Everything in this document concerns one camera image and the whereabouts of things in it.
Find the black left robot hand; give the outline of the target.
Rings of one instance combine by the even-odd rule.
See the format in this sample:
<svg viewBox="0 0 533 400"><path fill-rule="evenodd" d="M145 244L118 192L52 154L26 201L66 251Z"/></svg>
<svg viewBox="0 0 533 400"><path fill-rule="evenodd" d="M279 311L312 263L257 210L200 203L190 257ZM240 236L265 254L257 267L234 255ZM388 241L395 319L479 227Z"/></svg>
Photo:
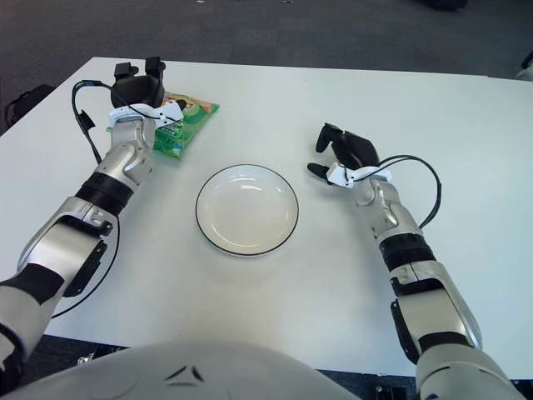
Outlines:
<svg viewBox="0 0 533 400"><path fill-rule="evenodd" d="M165 90L163 73L166 64L160 57L145 59L145 74L138 75L139 68L130 62L117 63L115 83L110 88L112 105L117 112L135 113L152 120L156 127L178 123L183 119L185 101L163 102Z"/></svg>

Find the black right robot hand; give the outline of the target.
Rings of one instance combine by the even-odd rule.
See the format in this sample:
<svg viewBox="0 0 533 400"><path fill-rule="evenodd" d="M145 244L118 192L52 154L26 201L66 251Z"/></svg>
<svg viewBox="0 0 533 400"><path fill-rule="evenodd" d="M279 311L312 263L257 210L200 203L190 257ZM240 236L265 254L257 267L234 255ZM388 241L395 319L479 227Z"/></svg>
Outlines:
<svg viewBox="0 0 533 400"><path fill-rule="evenodd" d="M307 170L329 185L353 188L366 181L391 185L391 173L379 166L379 157L373 144L354 133L325 123L316 141L316 152L323 153L328 146L336 157L331 166L309 162Z"/></svg>

